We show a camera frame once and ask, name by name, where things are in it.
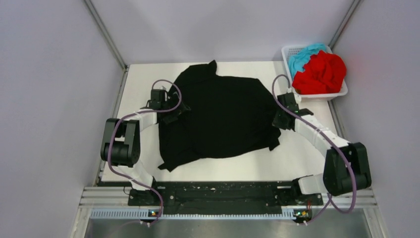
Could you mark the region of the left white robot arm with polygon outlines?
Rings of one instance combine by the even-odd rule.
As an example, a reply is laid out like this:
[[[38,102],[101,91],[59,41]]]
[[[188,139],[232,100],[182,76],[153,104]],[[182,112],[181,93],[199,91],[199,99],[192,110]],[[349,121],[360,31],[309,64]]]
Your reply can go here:
[[[128,179],[133,189],[141,190],[140,199],[147,205],[158,201],[159,192],[152,187],[155,179],[140,160],[141,132],[158,123],[174,121],[188,110],[180,90],[169,93],[153,89],[145,107],[121,119],[105,121],[100,157],[113,173]]]

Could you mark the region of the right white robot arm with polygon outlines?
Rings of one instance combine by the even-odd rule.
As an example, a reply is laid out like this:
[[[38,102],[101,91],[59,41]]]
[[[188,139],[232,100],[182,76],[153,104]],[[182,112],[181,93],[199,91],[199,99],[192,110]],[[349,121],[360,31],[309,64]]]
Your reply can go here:
[[[294,203],[304,204],[311,194],[338,196],[371,186],[368,153],[362,143],[351,143],[323,126],[312,111],[299,108],[293,93],[278,95],[275,101],[279,109],[273,126],[300,134],[325,157],[321,174],[292,181],[290,197]]]

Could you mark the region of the black t shirt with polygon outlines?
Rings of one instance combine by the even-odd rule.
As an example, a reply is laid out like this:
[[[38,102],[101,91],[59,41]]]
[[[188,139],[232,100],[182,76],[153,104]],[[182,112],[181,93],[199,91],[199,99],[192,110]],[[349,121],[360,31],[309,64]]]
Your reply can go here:
[[[189,66],[169,91],[178,108],[158,124],[160,170],[199,159],[222,159],[259,149],[274,150],[281,132],[273,126],[277,104],[257,78],[220,76],[217,63]]]

